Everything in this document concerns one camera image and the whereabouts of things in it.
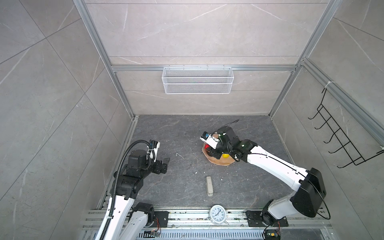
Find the beige rectangular bar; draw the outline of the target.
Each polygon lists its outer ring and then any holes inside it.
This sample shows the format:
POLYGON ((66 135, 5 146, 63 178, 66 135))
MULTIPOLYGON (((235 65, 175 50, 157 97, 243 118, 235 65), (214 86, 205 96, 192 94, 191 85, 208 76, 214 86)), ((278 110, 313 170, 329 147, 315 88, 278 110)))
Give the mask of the beige rectangular bar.
POLYGON ((207 187, 207 195, 209 197, 212 197, 214 194, 214 189, 213 189, 212 178, 210 176, 206 177, 206 187, 207 187))

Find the white round clock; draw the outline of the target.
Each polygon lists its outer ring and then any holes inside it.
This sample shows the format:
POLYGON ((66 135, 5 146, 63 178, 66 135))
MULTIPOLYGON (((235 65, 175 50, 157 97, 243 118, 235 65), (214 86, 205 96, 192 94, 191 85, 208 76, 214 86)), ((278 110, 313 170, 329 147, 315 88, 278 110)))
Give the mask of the white round clock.
POLYGON ((214 225, 221 225, 226 222, 227 212, 221 205, 214 205, 209 211, 209 220, 214 225))

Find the pink scalloped fruit bowl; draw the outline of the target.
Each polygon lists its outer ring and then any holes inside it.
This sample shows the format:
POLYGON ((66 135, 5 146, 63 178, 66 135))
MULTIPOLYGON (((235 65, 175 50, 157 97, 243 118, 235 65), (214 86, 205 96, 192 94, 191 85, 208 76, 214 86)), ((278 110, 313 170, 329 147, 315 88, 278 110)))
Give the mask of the pink scalloped fruit bowl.
POLYGON ((218 144, 216 149, 213 149, 211 147, 204 149, 204 146, 206 144, 203 144, 202 152, 204 156, 209 160, 209 162, 219 165, 219 166, 229 166, 235 162, 235 160, 229 156, 228 158, 223 158, 222 154, 229 154, 229 151, 225 147, 223 141, 220 139, 220 143, 218 144))

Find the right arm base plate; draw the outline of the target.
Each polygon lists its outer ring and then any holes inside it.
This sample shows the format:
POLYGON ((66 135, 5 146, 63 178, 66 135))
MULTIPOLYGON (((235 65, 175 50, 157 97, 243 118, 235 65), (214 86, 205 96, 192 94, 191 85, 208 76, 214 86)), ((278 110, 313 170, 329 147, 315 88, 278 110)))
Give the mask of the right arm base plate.
POLYGON ((245 211, 246 218, 248 221, 249 227, 288 227, 288 221, 286 217, 282 219, 275 219, 268 212, 263 211, 245 211))

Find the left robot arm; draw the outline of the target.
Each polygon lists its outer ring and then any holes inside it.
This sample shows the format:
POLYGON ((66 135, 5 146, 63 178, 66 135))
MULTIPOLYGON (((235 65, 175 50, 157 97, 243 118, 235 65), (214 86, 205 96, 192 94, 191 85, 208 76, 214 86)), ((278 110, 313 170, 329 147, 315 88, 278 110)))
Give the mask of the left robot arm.
POLYGON ((135 203, 144 179, 150 174, 165 174, 169 159, 158 160, 160 143, 155 140, 137 140, 123 154, 110 191, 105 217, 96 240, 135 240, 145 227, 152 238, 161 234, 161 222, 154 206, 135 203))

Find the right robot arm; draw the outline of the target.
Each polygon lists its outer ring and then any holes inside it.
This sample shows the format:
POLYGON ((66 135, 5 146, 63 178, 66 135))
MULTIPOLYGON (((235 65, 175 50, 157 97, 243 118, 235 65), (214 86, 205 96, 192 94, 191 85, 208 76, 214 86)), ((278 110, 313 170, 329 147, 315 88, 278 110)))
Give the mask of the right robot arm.
POLYGON ((320 207, 326 205, 327 192, 319 170, 297 167, 251 140, 240 140, 228 125, 213 133, 204 132, 200 139, 209 157, 220 160, 228 155, 236 162, 244 161, 270 173, 292 189, 291 194, 270 200, 264 206, 260 213, 264 225, 272 226, 284 217, 295 214, 314 218, 319 215, 320 207))

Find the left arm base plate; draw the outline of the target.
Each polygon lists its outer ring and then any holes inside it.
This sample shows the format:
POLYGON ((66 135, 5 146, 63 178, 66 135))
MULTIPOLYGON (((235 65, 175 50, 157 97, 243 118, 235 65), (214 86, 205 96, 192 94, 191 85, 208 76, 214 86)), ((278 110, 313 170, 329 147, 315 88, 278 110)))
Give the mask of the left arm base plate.
POLYGON ((157 228, 158 225, 160 228, 166 228, 169 221, 169 213, 167 211, 155 211, 154 212, 154 221, 151 225, 152 228, 157 228))

